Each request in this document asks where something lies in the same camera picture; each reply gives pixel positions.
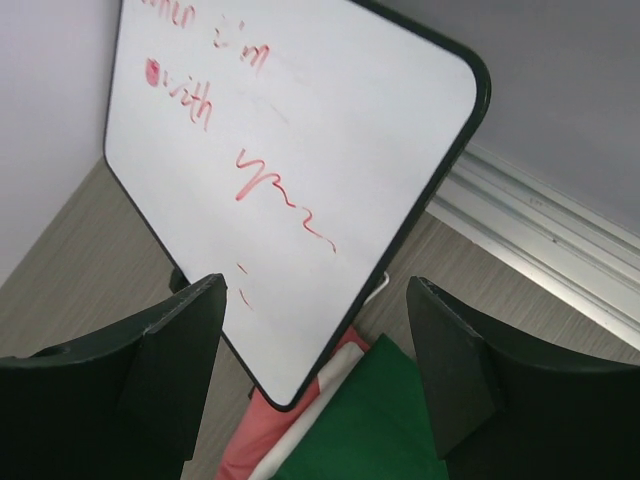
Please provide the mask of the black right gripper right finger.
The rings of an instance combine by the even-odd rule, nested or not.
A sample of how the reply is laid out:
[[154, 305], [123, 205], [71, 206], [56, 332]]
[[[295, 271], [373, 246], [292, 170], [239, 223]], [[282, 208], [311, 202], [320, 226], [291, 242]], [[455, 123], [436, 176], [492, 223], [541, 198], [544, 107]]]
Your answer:
[[406, 301], [453, 479], [635, 479], [639, 369], [549, 343], [421, 277]]

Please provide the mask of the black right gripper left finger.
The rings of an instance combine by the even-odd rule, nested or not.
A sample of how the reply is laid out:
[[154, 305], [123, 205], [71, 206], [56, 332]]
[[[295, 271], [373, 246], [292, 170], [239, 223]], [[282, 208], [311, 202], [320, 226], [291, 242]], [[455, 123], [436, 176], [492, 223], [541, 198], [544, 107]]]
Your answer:
[[177, 479], [195, 452], [227, 286], [206, 276], [159, 304], [1, 361], [5, 479]]

